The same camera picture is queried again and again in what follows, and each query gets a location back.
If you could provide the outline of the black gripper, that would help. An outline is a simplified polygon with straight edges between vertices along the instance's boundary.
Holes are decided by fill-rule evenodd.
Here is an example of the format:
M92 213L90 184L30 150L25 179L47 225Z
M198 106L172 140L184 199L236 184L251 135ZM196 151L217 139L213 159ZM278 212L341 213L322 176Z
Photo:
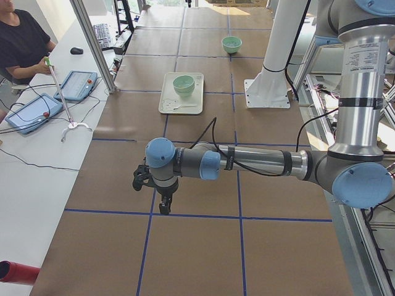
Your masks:
M161 195L161 202L159 204L161 215L169 215L171 213L172 195L178 190L178 185L178 180L169 186L157 185L157 192Z

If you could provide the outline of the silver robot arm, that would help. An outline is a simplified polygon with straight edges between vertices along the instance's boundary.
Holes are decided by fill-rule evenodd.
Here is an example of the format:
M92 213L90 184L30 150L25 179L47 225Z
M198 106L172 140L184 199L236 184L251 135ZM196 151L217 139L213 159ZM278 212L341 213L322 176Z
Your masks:
M213 180L220 170L295 176L318 184L343 204L370 208L385 201L393 180L376 144L383 107L388 41L394 35L393 1L320 1L317 40L344 44L335 142L326 152L265 150L199 142L175 147L166 138L151 140L146 163L134 173L133 187L153 187L161 214L170 213L181 177Z

